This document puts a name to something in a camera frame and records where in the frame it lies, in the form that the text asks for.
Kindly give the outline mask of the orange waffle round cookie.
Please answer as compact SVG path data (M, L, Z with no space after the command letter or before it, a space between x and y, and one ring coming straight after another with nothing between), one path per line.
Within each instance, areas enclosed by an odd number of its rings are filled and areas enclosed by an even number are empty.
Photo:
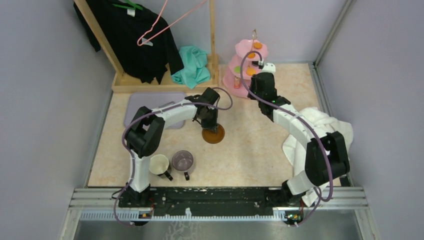
M252 68L252 67L248 67L248 68L247 68L247 70L246 70L246 74L247 74L248 76L253 76L253 75L255 75L256 73L257 73L256 69L254 69L254 68Z

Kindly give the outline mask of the brown saucer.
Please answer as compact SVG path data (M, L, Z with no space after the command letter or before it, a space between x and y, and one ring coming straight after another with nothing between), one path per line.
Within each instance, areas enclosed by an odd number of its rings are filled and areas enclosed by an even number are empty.
M209 144L218 144L225 137L225 129L221 124L218 124L214 129L203 129L202 138Z

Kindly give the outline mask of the red striped cake piece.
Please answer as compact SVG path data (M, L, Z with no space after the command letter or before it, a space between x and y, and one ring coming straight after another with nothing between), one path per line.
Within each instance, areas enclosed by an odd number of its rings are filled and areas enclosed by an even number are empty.
M241 85L241 79L237 76L234 77L234 83L233 83L233 87L235 89L239 89Z

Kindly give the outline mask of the green round cookie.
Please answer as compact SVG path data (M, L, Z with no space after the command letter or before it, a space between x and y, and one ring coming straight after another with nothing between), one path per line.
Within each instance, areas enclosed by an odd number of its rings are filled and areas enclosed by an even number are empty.
M240 71L241 71L241 67L238 65L238 66L235 66L234 68L233 68L233 71L234 71L234 73L236 73L236 74L239 74L240 73Z

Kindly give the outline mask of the small orange round cookie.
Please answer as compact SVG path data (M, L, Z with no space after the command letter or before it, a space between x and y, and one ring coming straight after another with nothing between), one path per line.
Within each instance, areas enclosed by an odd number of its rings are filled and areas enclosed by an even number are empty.
M256 53L252 52L247 56L249 59L254 59L256 57Z

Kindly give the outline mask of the orange swirl cookie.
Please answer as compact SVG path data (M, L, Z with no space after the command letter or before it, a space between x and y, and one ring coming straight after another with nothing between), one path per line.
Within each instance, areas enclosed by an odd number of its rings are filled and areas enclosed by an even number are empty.
M262 47L263 47L263 45L260 42L254 42L253 43L253 48L254 49L260 50Z

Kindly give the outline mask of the purple mug black handle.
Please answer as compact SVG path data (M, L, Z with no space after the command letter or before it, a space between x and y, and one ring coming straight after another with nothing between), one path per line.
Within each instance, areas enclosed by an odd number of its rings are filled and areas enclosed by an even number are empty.
M195 167L195 159L189 151L180 150L176 152L171 159L171 164L175 170L183 173L186 181L191 179L190 174Z

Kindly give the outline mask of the cream mug black handle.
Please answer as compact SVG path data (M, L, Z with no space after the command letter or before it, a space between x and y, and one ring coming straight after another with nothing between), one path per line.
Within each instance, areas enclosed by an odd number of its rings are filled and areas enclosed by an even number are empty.
M163 154L156 154L150 158L149 171L155 176L173 181L172 165L170 160Z

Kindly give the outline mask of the lavender serving tray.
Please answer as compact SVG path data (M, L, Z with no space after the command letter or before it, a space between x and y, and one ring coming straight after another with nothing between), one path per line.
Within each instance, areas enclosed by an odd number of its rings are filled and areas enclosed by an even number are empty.
M187 95L184 92L136 92L130 95L123 125L127 127L141 107L149 109L164 108L182 101Z

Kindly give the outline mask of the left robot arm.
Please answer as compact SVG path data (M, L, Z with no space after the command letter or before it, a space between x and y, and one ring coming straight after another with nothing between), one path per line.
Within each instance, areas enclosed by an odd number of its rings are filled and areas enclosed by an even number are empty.
M169 160L160 161L153 171L151 164L156 160L163 132L176 123L192 120L202 128L203 138L215 144L225 135L218 124L218 102L220 94L217 88L208 87L202 94L191 95L183 100L160 108L140 107L132 121L122 134L122 144L130 154L130 176L115 200L115 206L121 208L146 207L151 199L149 173L165 175L169 180Z

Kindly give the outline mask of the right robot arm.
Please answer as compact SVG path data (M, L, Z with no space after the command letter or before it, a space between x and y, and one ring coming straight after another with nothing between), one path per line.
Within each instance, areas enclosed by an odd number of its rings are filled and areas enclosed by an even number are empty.
M251 76L248 98L258 101L263 115L289 132L282 150L293 166L294 176L282 184L281 199L287 206L302 200L308 207L315 201L327 202L325 187L350 171L348 152L354 139L353 126L346 121L306 107L297 111L275 88L276 66L258 64L260 72Z

